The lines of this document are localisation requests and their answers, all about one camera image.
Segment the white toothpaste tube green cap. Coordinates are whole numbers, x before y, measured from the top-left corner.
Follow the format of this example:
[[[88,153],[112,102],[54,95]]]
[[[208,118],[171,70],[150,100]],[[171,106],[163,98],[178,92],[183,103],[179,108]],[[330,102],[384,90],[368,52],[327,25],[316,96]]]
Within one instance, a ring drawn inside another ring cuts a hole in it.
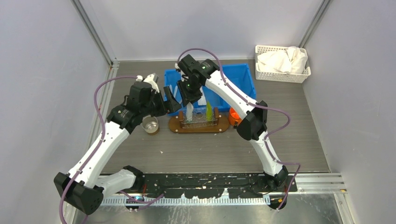
[[[193,110],[194,110],[193,104],[192,103],[188,103],[186,105],[186,114],[185,114],[187,122],[191,122],[192,121],[192,119],[193,119]]]

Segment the brown wooden oval tray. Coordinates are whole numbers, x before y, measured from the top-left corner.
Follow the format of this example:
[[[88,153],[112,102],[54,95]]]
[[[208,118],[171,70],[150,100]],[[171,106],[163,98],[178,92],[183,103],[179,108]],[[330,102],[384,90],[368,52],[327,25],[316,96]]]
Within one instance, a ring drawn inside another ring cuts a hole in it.
[[[172,116],[168,122],[169,129],[174,133],[222,133],[225,132],[229,126],[228,118],[223,115],[219,116],[218,125],[212,127],[184,129],[181,128],[177,116]]]

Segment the silver metal cup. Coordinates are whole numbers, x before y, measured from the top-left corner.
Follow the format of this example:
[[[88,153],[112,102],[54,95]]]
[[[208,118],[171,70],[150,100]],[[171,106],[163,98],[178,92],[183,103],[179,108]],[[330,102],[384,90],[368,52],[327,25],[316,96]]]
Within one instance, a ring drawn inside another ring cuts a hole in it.
[[[149,135],[156,135],[160,128],[156,117],[146,116],[142,119],[141,126]]]

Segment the clear textured toothbrush holder rack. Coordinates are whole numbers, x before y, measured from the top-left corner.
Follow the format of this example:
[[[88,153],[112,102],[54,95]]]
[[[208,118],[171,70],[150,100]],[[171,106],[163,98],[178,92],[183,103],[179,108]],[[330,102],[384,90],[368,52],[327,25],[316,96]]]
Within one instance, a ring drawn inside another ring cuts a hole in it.
[[[213,110],[213,121],[208,122],[205,117],[205,108],[195,108],[193,110],[193,119],[191,122],[186,121],[186,111],[180,111],[177,115],[177,120],[181,128],[192,129],[192,128],[204,128],[216,126],[219,123],[219,111],[217,107],[212,108]]]

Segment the yellow-green toothpaste tube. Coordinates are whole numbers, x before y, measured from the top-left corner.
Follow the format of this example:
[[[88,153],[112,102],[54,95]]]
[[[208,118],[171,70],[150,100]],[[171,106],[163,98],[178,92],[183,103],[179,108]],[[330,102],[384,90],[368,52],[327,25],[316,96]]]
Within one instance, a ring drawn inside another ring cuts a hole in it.
[[[212,122],[213,121],[213,110],[212,110],[212,106],[210,104],[209,101],[206,102],[206,113],[205,113],[205,117],[206,120],[208,122]]]

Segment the blue plastic divided bin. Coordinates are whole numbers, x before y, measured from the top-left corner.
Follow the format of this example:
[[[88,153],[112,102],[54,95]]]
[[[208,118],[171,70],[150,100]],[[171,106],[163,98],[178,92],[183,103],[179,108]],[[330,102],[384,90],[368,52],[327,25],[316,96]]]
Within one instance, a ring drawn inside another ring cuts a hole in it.
[[[250,74],[249,65],[246,63],[240,64],[229,64],[223,66],[224,74],[230,81],[237,86],[241,91],[247,94],[249,97],[255,99],[256,98],[256,90],[255,86]],[[164,72],[164,85],[169,86],[171,88],[171,92],[173,92],[175,86],[177,85],[177,81],[181,79],[181,74],[176,72],[175,69],[165,70]],[[205,94],[205,98],[210,102],[212,107],[217,107],[220,112],[228,112],[231,106],[224,101],[220,96],[218,96],[215,92],[208,89],[207,87],[203,87],[203,91]],[[180,90],[177,92],[176,101],[182,103],[182,98],[180,95]]]

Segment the orange plastic mug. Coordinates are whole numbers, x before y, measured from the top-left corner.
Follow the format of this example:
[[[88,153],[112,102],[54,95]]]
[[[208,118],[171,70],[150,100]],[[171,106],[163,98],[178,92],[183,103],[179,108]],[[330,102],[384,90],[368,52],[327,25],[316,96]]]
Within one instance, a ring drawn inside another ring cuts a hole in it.
[[[228,121],[229,124],[233,126],[233,128],[237,128],[237,126],[241,123],[242,119],[233,108],[230,108],[228,114]]]

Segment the white toothpaste tube orange cap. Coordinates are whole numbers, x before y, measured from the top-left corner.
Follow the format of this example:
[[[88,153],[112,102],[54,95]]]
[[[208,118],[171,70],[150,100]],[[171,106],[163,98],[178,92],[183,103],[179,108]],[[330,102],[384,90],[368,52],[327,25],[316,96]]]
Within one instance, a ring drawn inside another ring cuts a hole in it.
[[[206,102],[205,94],[204,94],[204,91],[203,91],[203,87],[201,86],[199,90],[200,90],[200,93],[202,95],[201,95],[201,98],[198,100],[198,105],[199,106],[206,106],[207,102]]]

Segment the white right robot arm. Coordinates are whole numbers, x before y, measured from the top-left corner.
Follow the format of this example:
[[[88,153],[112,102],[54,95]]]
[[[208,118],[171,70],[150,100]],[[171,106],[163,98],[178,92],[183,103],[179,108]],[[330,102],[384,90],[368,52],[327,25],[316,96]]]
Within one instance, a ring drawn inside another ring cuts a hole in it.
[[[237,133],[254,147],[263,166],[267,187],[275,192],[283,188],[289,172],[268,137],[267,104],[245,94],[223,73],[222,66],[210,59],[200,63],[186,55],[177,61],[175,68],[185,76],[177,82],[183,106],[198,101],[202,97],[202,87],[220,96],[241,118]]]

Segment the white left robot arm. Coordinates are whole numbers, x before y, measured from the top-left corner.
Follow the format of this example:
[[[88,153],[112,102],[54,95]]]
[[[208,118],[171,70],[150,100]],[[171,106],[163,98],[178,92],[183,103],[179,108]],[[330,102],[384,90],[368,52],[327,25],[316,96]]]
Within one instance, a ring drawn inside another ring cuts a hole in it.
[[[162,92],[151,83],[135,82],[123,104],[113,108],[102,126],[102,132],[83,158],[64,174],[59,172],[54,184],[63,201],[86,215],[94,213],[104,198],[121,190],[138,193],[143,187],[143,173],[125,166],[103,179],[99,176],[119,145],[147,116],[159,117],[181,109],[168,86]]]

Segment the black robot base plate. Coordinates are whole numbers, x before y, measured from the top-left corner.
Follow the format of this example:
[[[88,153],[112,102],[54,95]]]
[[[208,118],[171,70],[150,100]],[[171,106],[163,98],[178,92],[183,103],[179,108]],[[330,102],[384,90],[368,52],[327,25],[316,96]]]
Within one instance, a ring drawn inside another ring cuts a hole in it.
[[[124,192],[151,198],[163,195],[165,198],[209,199],[229,195],[231,199],[237,199],[259,198],[267,193],[283,195],[287,189],[297,191],[291,176],[273,189],[263,173],[152,173],[143,174],[133,187]]]

